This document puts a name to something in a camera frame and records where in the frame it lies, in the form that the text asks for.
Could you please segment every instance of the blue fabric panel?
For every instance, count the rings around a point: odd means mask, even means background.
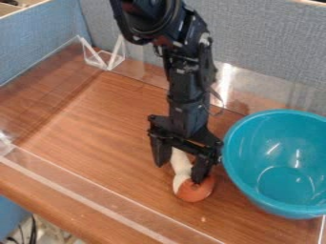
[[[30,214],[26,211],[0,196],[0,241],[10,234],[27,215]]]
[[[89,39],[78,0],[53,0],[0,20],[0,85],[76,34]]]

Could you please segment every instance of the brown egg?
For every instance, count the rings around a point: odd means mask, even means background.
[[[214,177],[208,176],[201,184],[194,184],[190,179],[185,179],[180,184],[176,197],[185,202],[198,202],[212,193],[214,186]]]

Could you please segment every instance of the wooden surface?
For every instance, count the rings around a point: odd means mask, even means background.
[[[221,166],[213,168],[217,185],[205,201],[176,199],[170,165],[154,168],[146,137],[148,114],[166,113],[165,91],[86,68],[74,49],[59,55],[1,90],[1,129],[22,149],[224,243],[316,243],[320,220],[291,221],[260,211]],[[222,137],[240,117],[225,111],[209,118],[210,131]],[[3,165],[0,193],[89,243],[154,243]]]

